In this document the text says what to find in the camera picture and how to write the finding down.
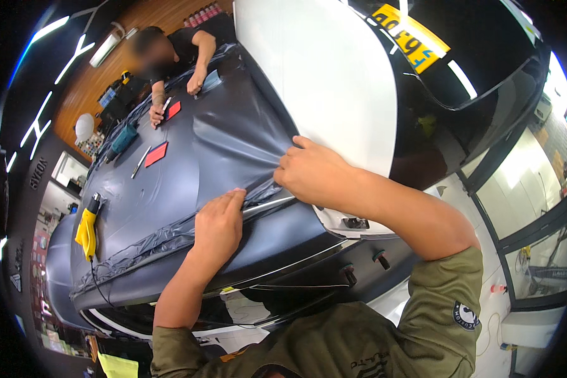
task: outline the wooden wall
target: wooden wall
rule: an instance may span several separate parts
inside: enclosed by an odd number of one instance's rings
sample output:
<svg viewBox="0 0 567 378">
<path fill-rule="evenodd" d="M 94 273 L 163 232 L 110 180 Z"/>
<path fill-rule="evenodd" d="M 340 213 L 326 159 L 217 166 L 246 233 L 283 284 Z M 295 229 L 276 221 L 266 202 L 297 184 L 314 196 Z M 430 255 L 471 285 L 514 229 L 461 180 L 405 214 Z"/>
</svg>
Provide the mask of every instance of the wooden wall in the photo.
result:
<svg viewBox="0 0 567 378">
<path fill-rule="evenodd" d="M 166 34 L 170 34 L 184 26 L 183 22 L 189 14 L 211 2 L 212 0 L 138 0 L 116 21 L 127 31 L 133 27 L 142 30 L 147 26 L 159 26 Z M 218 4 L 223 11 L 231 14 L 232 2 L 219 0 Z M 97 102 L 98 97 L 123 71 L 132 71 L 131 68 L 134 67 L 127 40 L 120 42 L 98 68 L 93 68 L 88 63 L 106 38 L 107 35 L 97 41 L 93 49 L 84 53 L 82 63 L 72 75 L 53 117 L 53 132 L 81 154 L 82 151 L 74 144 L 76 133 L 73 126 L 78 117 L 84 113 L 90 113 L 94 117 L 96 113 L 101 112 L 103 108 Z M 99 122 L 100 119 L 95 118 L 95 127 Z"/>
</svg>

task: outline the black vinyl wrap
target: black vinyl wrap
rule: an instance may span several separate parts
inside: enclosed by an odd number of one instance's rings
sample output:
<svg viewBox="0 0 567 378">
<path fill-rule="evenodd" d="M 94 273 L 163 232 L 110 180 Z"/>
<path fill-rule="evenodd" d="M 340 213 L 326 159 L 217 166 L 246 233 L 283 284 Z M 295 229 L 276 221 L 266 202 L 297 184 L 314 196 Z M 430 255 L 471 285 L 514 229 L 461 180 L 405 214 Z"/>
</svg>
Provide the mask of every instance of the black vinyl wrap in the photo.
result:
<svg viewBox="0 0 567 378">
<path fill-rule="evenodd" d="M 195 214 L 212 198 L 235 187 L 246 188 L 248 208 L 280 191 L 272 172 L 291 146 L 289 134 L 257 90 L 235 45 L 219 49 L 209 71 L 214 68 L 222 83 L 197 99 L 185 92 L 191 72 L 169 82 L 170 106 L 180 101 L 181 111 L 157 130 L 146 113 L 149 100 L 140 104 L 117 128 L 138 119 L 139 137 L 114 162 L 91 167 L 82 208 L 95 192 L 103 197 L 95 223 L 99 285 L 172 253 L 186 253 L 194 240 Z M 98 161 L 116 135 L 117 131 L 107 138 Z M 148 168 L 141 165 L 131 179 L 148 146 L 164 141 L 169 143 L 164 158 Z M 70 297 L 75 303 L 95 283 L 74 236 Z"/>
</svg>

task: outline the person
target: person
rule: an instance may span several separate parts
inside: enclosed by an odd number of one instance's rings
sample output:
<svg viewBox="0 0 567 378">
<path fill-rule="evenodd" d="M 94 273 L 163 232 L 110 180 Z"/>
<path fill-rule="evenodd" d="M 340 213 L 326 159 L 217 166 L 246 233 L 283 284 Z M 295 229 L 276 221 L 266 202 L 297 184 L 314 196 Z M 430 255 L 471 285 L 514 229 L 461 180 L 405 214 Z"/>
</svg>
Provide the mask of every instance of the person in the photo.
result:
<svg viewBox="0 0 567 378">
<path fill-rule="evenodd" d="M 151 126 L 155 129 L 164 119 L 166 102 L 164 81 L 187 71 L 195 63 L 195 71 L 187 83 L 189 95 L 196 95 L 208 74 L 208 63 L 216 51 L 216 39 L 203 30 L 185 27 L 166 36 L 157 26 L 136 33 L 133 52 L 151 80 Z"/>
<path fill-rule="evenodd" d="M 274 179 L 299 200 L 382 223 L 424 261 L 394 324 L 361 302 L 296 319 L 259 344 L 207 360 L 190 329 L 205 286 L 241 238 L 245 191 L 202 208 L 195 245 L 162 292 L 153 321 L 153 377 L 469 377 L 475 371 L 483 257 L 471 223 L 440 199 L 348 165 L 296 136 Z"/>
</svg>

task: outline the car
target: car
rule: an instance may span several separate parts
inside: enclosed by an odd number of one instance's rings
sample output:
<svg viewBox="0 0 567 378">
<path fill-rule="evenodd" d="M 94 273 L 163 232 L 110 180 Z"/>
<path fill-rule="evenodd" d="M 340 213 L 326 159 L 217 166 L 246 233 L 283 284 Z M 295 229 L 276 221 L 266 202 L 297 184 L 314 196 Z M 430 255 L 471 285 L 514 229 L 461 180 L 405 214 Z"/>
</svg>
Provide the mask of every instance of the car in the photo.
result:
<svg viewBox="0 0 567 378">
<path fill-rule="evenodd" d="M 114 162 L 99 153 L 91 166 L 82 207 L 103 198 L 95 264 L 74 241 L 82 211 L 53 232 L 45 290 L 57 317 L 151 340 L 153 305 L 193 244 L 195 213 L 236 186 L 248 190 L 242 242 L 206 288 L 197 337 L 275 329 L 332 302 L 382 308 L 405 292 L 419 259 L 390 229 L 302 203 L 273 182 L 291 137 L 438 195 L 439 180 L 526 127 L 550 56 L 510 1 L 466 12 L 456 1 L 410 3 L 408 19 L 389 1 L 236 0 L 238 43 L 209 66 L 218 83 L 194 99 L 181 84 L 190 72 L 171 80 L 179 115 L 152 130 L 145 100 L 115 132 L 138 123 L 140 137 Z M 465 17 L 446 22 L 453 14 Z M 476 22 L 490 16 L 495 28 Z M 166 156 L 131 178 L 165 141 Z M 391 312 L 406 300 L 397 298 Z"/>
</svg>

